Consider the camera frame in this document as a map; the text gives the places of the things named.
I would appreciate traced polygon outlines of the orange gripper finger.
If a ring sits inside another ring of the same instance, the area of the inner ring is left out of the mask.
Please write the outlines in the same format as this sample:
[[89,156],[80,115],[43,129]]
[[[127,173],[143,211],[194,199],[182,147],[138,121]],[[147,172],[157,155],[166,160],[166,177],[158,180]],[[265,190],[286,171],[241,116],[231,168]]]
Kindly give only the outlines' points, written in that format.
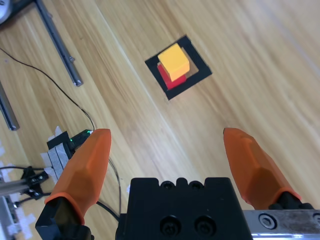
[[225,128],[229,167],[242,199],[255,210],[311,210],[257,141],[238,128]]
[[107,173],[111,131],[93,131],[67,162],[50,196],[45,200],[35,229],[43,240],[93,240],[85,226],[87,210],[99,200]]

